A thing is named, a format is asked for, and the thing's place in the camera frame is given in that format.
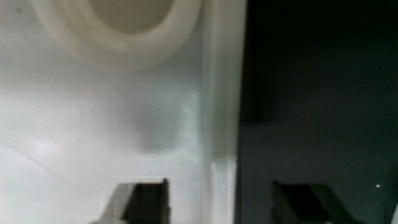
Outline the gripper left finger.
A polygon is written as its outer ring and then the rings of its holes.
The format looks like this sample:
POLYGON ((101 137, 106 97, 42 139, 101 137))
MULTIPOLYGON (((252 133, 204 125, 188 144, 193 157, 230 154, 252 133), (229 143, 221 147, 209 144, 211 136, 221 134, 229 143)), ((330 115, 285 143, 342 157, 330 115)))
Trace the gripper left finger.
POLYGON ((120 183, 90 224, 170 224, 170 216, 168 180, 120 183))

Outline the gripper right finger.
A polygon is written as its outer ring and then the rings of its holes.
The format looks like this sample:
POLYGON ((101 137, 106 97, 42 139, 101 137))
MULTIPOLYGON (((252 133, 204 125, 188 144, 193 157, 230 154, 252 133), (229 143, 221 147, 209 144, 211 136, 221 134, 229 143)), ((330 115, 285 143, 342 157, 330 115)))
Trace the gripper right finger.
POLYGON ((355 224, 325 184, 271 183, 271 224, 355 224))

